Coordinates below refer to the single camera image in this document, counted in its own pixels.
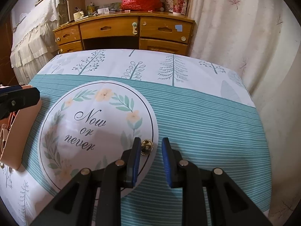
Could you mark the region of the lace covered furniture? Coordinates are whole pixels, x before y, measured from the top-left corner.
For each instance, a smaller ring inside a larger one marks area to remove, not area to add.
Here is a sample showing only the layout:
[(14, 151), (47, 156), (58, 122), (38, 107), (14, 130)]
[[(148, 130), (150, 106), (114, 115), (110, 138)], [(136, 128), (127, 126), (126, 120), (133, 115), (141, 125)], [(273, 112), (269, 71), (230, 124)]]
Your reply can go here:
[(28, 84), (57, 54), (54, 29), (66, 22), (67, 0), (43, 0), (14, 29), (10, 61), (19, 84)]

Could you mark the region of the wooden desk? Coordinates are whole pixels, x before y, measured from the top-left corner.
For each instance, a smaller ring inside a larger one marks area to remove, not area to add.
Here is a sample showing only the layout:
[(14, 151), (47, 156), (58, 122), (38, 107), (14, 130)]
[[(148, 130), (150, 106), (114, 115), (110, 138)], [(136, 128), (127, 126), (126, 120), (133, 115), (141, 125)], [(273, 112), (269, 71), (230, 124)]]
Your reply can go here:
[(188, 54), (194, 20), (168, 12), (116, 12), (65, 23), (54, 29), (59, 53), (81, 50), (152, 50)]

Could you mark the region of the gold coin pendant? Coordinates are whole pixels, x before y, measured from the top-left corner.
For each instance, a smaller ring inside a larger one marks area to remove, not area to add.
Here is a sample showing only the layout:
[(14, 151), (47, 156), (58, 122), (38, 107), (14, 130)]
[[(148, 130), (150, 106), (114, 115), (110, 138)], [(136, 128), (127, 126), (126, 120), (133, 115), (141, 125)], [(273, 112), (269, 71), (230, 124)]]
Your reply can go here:
[(141, 142), (141, 155), (148, 156), (153, 151), (153, 142), (149, 139), (145, 139)]

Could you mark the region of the cream mug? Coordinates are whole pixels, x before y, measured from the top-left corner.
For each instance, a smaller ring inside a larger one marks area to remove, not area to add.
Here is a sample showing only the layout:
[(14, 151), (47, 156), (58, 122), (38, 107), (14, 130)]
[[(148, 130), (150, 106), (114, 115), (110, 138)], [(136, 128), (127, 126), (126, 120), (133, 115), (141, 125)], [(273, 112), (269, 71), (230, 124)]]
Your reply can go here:
[(74, 20), (77, 21), (81, 18), (84, 18), (85, 17), (85, 13), (83, 11), (79, 11), (79, 12), (75, 12), (73, 14), (73, 17), (74, 17)]

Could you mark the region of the pink jewelry tray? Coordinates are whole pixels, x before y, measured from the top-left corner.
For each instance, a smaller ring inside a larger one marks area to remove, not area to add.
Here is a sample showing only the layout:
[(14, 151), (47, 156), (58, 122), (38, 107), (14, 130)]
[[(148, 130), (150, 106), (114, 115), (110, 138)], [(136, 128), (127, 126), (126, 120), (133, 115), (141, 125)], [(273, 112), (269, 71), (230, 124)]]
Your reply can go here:
[(12, 112), (1, 120), (1, 163), (15, 170), (20, 168), (25, 144), (41, 107), (40, 98), (38, 104)]

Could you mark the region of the patterned tablecloth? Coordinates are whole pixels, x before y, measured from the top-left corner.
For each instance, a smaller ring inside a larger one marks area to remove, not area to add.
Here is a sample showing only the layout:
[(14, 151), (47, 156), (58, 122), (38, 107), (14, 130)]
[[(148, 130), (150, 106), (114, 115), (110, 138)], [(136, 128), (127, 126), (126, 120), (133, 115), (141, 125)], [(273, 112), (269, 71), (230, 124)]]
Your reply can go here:
[(161, 142), (184, 159), (223, 169), (264, 213), (271, 165), (258, 111), (232, 70), (146, 50), (87, 50), (54, 57), (31, 80), (41, 110), (19, 170), (1, 169), (1, 199), (29, 225), (82, 168), (121, 157), (135, 137), (154, 148), (122, 191), (122, 225), (180, 225), (182, 192), (165, 178)]

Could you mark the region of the white curtain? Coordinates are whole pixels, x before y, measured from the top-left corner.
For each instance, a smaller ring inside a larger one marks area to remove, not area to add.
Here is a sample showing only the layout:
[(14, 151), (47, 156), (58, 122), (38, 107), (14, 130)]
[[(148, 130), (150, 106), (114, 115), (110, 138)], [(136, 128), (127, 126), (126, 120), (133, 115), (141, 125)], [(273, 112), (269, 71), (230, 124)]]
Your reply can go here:
[(300, 200), (300, 25), (283, 0), (190, 0), (191, 57), (236, 71), (261, 117), (271, 155), (269, 218)]

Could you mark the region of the floral paper cup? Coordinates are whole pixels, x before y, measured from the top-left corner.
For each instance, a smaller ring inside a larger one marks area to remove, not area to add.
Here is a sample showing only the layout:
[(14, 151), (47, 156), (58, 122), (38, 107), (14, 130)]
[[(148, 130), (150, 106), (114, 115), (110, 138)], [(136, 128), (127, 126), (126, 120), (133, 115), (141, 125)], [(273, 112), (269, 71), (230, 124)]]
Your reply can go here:
[(188, 0), (173, 0), (173, 14), (186, 15)]

